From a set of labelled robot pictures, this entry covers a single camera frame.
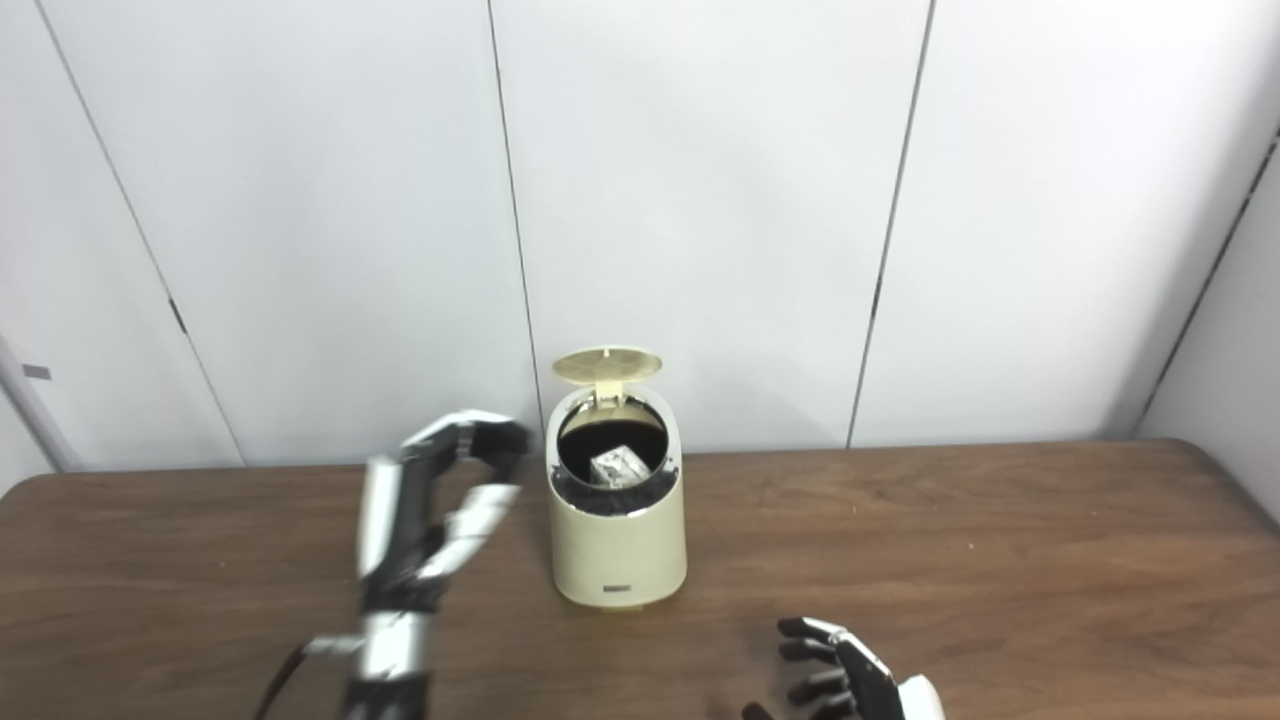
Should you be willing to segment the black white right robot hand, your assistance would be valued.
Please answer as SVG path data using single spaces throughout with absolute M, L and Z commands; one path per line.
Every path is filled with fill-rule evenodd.
M 794 685 L 785 700 L 812 719 L 946 719 L 940 692 L 922 674 L 904 680 L 849 628 L 810 616 L 776 623 L 778 656 L 824 667 Z

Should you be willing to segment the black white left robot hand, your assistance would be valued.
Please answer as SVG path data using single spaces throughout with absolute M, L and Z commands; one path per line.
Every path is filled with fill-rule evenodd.
M 438 612 L 451 578 L 518 497 L 515 474 L 529 446 L 529 429 L 513 418 L 466 409 L 369 459 L 357 530 L 365 614 Z M 466 461 L 488 468 L 489 479 L 470 488 L 457 509 L 433 518 L 440 480 Z

